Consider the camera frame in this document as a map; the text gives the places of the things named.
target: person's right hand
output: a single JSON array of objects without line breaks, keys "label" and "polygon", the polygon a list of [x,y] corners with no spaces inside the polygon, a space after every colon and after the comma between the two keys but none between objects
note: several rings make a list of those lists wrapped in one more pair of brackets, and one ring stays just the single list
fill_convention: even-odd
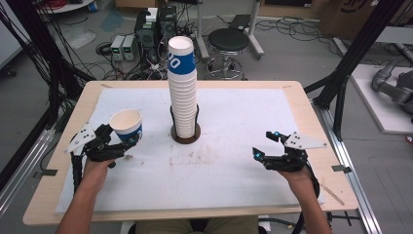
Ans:
[{"label": "person's right hand", "polygon": [[314,199],[316,197],[310,172],[307,168],[303,168],[300,172],[296,173],[278,173],[288,181],[292,193],[294,193],[300,203],[306,199]]}]

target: stack of paper cups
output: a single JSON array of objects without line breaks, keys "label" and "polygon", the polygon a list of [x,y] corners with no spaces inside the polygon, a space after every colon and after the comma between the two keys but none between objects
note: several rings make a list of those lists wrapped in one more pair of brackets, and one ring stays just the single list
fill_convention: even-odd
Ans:
[{"label": "stack of paper cups", "polygon": [[176,36],[169,40],[168,80],[176,134],[182,138],[195,134],[197,115],[197,69],[192,40]]}]

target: person's left hand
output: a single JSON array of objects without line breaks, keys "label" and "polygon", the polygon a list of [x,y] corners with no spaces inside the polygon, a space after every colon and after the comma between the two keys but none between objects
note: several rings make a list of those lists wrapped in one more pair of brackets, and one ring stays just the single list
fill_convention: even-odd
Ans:
[{"label": "person's left hand", "polygon": [[97,194],[103,186],[107,175],[107,166],[115,162],[115,160],[108,160],[104,162],[86,161],[85,170],[83,173],[80,187],[87,189],[89,192]]}]

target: human arm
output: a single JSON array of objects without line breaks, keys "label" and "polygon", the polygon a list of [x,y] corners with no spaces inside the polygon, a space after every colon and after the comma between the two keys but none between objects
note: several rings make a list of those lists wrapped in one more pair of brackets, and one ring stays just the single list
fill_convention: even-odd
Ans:
[{"label": "human arm", "polygon": [[310,173],[303,169],[296,173],[279,172],[288,181],[289,187],[297,197],[309,234],[332,233],[313,188]]},{"label": "human arm", "polygon": [[107,166],[112,162],[114,160],[101,163],[87,160],[82,182],[61,220],[56,234],[89,233],[92,215],[94,214],[94,202],[97,193],[106,180]]}]

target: cup base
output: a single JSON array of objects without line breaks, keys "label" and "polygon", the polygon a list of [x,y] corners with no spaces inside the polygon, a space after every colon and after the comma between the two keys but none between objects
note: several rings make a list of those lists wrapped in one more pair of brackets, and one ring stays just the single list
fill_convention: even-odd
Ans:
[{"label": "cup base", "polygon": [[182,137],[178,136],[178,134],[176,133],[176,127],[175,127],[175,125],[173,125],[172,128],[170,129],[170,135],[172,136],[173,140],[175,140],[178,143],[190,144],[190,143],[193,143],[193,142],[197,141],[197,139],[200,137],[201,127],[197,123],[197,125],[195,126],[195,134],[193,136],[188,137],[188,138],[182,138]]}]

